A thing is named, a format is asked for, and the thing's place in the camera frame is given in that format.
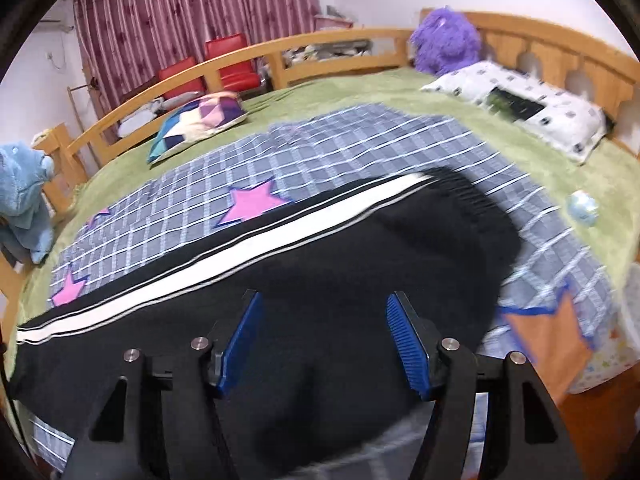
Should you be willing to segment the small light blue ball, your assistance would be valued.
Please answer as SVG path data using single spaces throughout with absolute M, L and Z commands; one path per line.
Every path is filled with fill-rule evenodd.
M 597 201 L 583 190 L 577 190 L 567 199 L 568 214 L 584 226 L 594 226 L 599 217 Z

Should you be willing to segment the maroon striped curtain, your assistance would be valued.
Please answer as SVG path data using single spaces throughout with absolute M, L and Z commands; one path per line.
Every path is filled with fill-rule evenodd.
M 242 32 L 252 44 L 311 32 L 320 0 L 73 0 L 82 55 L 112 110 L 126 94 L 209 40 Z

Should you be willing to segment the purple plush toy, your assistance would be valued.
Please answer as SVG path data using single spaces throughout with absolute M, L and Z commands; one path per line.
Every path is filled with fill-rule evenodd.
M 480 34 L 464 14 L 446 6 L 428 12 L 410 42 L 421 73 L 439 77 L 480 62 Z

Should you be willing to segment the black pants with white stripe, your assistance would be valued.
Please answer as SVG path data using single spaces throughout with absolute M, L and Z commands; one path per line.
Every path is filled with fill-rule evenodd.
M 385 307 L 404 292 L 476 349 L 521 241 L 457 171 L 362 179 L 168 252 L 22 325 L 12 394 L 78 437 L 124 352 L 171 356 L 250 289 L 264 312 L 220 410 L 244 479 L 271 479 L 363 444 L 416 405 Z

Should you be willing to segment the colourful geometric pillow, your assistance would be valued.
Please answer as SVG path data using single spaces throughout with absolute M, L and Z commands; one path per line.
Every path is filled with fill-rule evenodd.
M 155 166 L 194 144 L 239 125 L 246 118 L 247 111 L 234 92 L 199 96 L 167 116 L 153 139 L 146 163 Z

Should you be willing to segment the green bed sheet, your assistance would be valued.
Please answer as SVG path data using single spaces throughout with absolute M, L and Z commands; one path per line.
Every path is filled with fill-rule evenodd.
M 434 81 L 413 70 L 307 82 L 247 102 L 239 125 L 150 166 L 147 145 L 78 188 L 67 226 L 32 272 L 18 319 L 48 310 L 66 283 L 83 292 L 210 234 L 232 188 L 270 181 L 300 200 L 349 180 L 427 166 L 465 172 L 522 222 L 524 255 L 503 303 L 548 304 L 572 289 L 596 351 L 576 391 L 634 365 L 630 328 L 616 314 L 639 237 L 639 165 L 604 134 L 597 107 L 562 91 L 529 120 L 504 112 L 511 77 L 494 64 Z

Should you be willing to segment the blue plush toy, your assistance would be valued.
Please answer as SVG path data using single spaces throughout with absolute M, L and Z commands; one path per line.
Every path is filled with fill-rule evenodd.
M 1 248 L 21 263 L 40 264 L 54 231 L 42 196 L 54 175 L 53 159 L 26 144 L 1 147 Z

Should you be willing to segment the white patterned pillow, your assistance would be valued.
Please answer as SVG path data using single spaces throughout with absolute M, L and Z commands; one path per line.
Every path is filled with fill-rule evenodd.
M 442 75 L 422 90 L 453 96 L 514 122 L 579 165 L 606 135 L 600 106 L 490 61 Z

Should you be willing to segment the grey checked star blanket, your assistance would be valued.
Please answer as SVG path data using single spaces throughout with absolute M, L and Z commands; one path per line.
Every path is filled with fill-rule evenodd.
M 446 166 L 493 197 L 524 240 L 499 300 L 502 310 L 549 314 L 561 292 L 580 330 L 599 341 L 614 298 L 604 267 L 564 222 L 548 188 L 509 162 L 463 118 L 411 116 L 360 104 L 216 148 L 142 185 L 99 212 L 61 252 L 50 289 L 72 278 L 84 292 L 212 234 L 228 223 L 239 188 L 260 202 L 302 200 L 379 174 Z

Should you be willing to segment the wooden bed frame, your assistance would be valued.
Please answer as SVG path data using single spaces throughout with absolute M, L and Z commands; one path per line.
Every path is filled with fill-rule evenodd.
M 466 18 L 482 40 L 482 51 L 497 63 L 530 68 L 548 84 L 565 86 L 584 76 L 589 99 L 606 114 L 616 116 L 639 81 L 639 64 L 631 56 L 582 32 L 524 16 L 470 11 Z M 320 30 L 235 48 L 215 54 L 203 63 L 178 70 L 136 93 L 78 139 L 63 126 L 49 130 L 40 148 L 55 162 L 55 178 L 43 190 L 58 228 L 58 247 L 75 240 L 105 258 L 130 250 L 145 235 L 159 238 L 175 232 L 186 237 L 186 227 L 199 229 L 216 222 L 218 193 L 205 183 L 205 174 L 193 159 L 216 145 L 230 143 L 227 130 L 196 144 L 175 157 L 182 170 L 169 172 L 168 162 L 146 163 L 149 140 L 160 130 L 155 118 L 126 138 L 107 143 L 104 133 L 125 114 L 167 92 L 181 91 L 199 80 L 219 90 L 222 75 L 232 66 L 264 68 L 273 86 L 271 102 L 291 90 L 312 90 L 321 81 L 348 84 L 364 96 L 388 90 L 393 82 L 408 81 L 416 56 L 406 28 L 344 28 Z

